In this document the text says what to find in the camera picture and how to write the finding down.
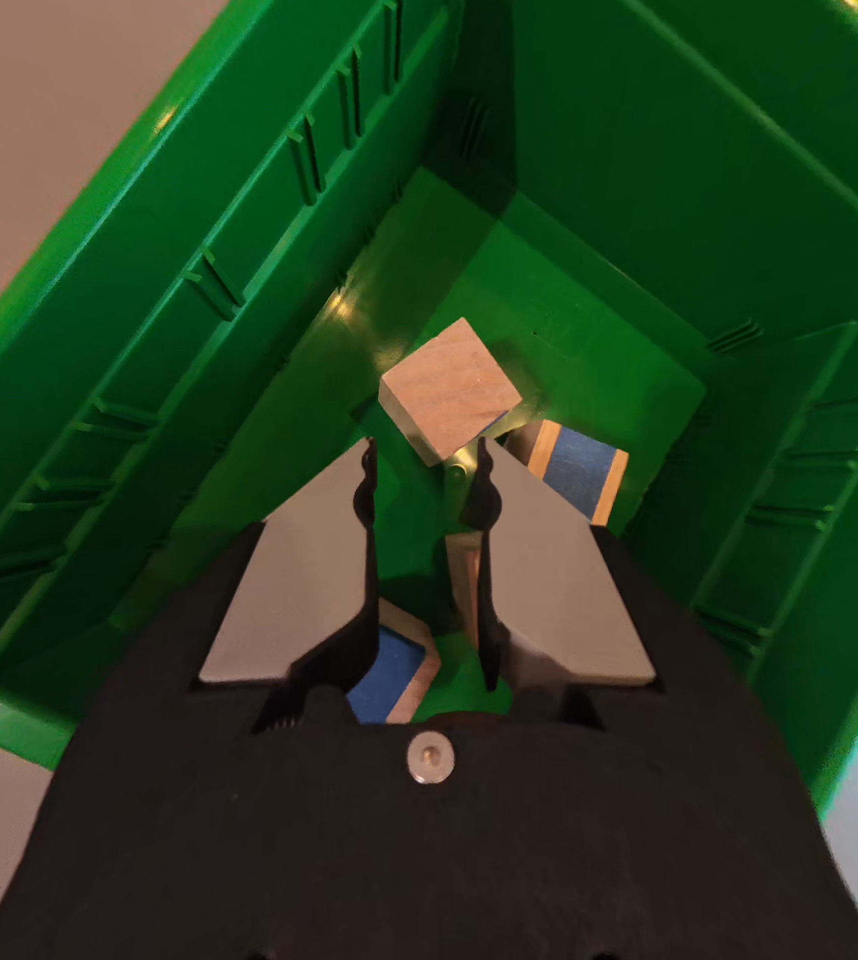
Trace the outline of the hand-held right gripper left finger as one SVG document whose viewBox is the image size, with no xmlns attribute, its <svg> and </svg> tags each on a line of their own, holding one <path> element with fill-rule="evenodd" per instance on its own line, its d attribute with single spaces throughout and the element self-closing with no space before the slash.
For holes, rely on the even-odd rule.
<svg viewBox="0 0 858 960">
<path fill-rule="evenodd" d="M 377 446 L 365 437 L 268 514 L 198 678 L 330 685 L 375 663 Z"/>
</svg>

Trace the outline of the wooden cube with blue stripe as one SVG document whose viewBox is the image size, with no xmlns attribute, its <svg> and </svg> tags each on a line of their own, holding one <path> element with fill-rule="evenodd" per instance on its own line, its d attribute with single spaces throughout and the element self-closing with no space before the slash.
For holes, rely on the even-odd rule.
<svg viewBox="0 0 858 960">
<path fill-rule="evenodd" d="M 438 675 L 440 654 L 428 625 L 385 598 L 378 627 L 375 662 L 347 701 L 362 725 L 408 724 Z"/>
<path fill-rule="evenodd" d="M 503 446 L 591 524 L 608 526 L 629 453 L 543 418 L 511 430 Z"/>
<path fill-rule="evenodd" d="M 427 467 L 475 441 L 522 397 L 466 318 L 388 369 L 378 401 Z"/>
<path fill-rule="evenodd" d="M 449 579 L 459 618 L 459 629 L 479 649 L 478 581 L 482 556 L 480 531 L 448 534 L 445 537 Z"/>
</svg>

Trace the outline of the green plastic bin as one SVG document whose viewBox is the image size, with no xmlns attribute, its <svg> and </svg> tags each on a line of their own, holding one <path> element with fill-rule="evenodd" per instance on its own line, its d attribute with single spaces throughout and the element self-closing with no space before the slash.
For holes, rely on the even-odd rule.
<svg viewBox="0 0 858 960">
<path fill-rule="evenodd" d="M 465 317 L 819 814 L 858 751 L 858 2 L 228 2 L 0 295 L 0 748 L 354 442 L 445 633 L 469 485 L 376 398 Z"/>
</svg>

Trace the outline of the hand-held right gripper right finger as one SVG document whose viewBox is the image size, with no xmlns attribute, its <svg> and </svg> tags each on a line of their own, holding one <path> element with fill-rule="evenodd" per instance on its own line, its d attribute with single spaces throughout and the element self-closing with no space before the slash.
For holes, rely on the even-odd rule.
<svg viewBox="0 0 858 960">
<path fill-rule="evenodd" d="M 590 521 L 496 441 L 480 438 L 466 503 L 481 533 L 485 687 L 645 687 L 657 677 Z"/>
</svg>

